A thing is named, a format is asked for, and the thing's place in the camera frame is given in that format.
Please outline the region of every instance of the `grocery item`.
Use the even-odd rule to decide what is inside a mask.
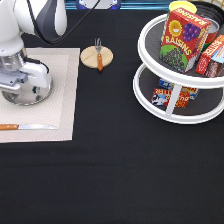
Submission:
[[[204,46],[202,48],[202,52],[215,40],[216,35],[219,30],[219,24],[216,21],[214,21],[210,18],[206,18],[206,19],[211,22],[211,26],[209,28],[208,36],[207,36]]]
[[[180,72],[190,70],[200,53],[211,22],[186,9],[170,13],[160,59]]]
[[[152,96],[152,104],[156,106],[168,106],[170,97],[172,94],[172,90],[166,89],[154,89]],[[188,92],[180,92],[179,98],[176,102],[176,107],[186,107],[189,101],[189,93]]]
[[[160,78],[160,80],[159,80],[159,86],[161,86],[165,89],[173,90],[174,85],[175,85],[174,83],[168,82],[165,79]],[[194,100],[198,95],[199,89],[183,86],[181,91],[188,92],[190,99]]]
[[[224,35],[219,35],[215,41],[201,54],[196,72],[204,75],[212,56],[224,45]]]
[[[164,28],[163,28],[163,35],[162,35],[162,38],[161,38],[161,43],[163,42],[163,38],[164,38],[164,35],[165,35],[165,32],[166,32],[166,25],[167,25],[167,21],[168,21],[169,16],[170,16],[170,12],[175,10],[175,9],[178,9],[178,8],[187,9],[189,12],[192,12],[192,13],[197,12],[196,6],[192,3],[190,3],[190,2],[185,2],[185,1],[173,1],[173,2],[171,2],[170,5],[169,5],[169,11],[167,13],[167,18],[166,18]]]
[[[209,62],[208,68],[206,70],[206,76],[214,78],[219,76],[223,71],[224,64],[224,46],[219,49]]]

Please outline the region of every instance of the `fork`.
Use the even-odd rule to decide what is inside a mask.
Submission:
[[[96,48],[96,51],[98,53],[97,54],[98,70],[100,72],[102,72],[103,71],[103,63],[102,63],[102,55],[100,53],[101,52],[101,49],[102,49],[100,38],[95,39],[95,48]]]

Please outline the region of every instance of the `raisins box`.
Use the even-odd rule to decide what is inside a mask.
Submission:
[[[170,13],[160,59],[180,72],[190,70],[204,45],[211,22],[178,8]]]

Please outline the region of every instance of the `knife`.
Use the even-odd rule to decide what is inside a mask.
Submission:
[[[53,125],[43,124],[0,124],[0,130],[57,129]]]

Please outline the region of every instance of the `food package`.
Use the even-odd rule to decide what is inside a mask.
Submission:
[[[223,71],[224,64],[224,46],[217,51],[209,62],[208,68],[206,70],[206,76],[214,78],[219,76]]]
[[[172,90],[154,89],[152,96],[152,104],[155,106],[168,106]],[[176,107],[186,107],[190,95],[188,92],[180,92],[179,98],[176,102]]]
[[[224,45],[224,35],[219,35],[214,42],[201,54],[196,72],[204,75],[212,56]]]
[[[165,79],[160,78],[159,86],[161,86],[161,87],[163,87],[165,89],[173,90],[174,83],[168,82]],[[181,91],[189,92],[190,99],[194,100],[197,97],[197,95],[198,95],[199,89],[183,86]]]
[[[211,22],[186,9],[170,13],[160,59],[180,72],[190,70],[204,45]]]

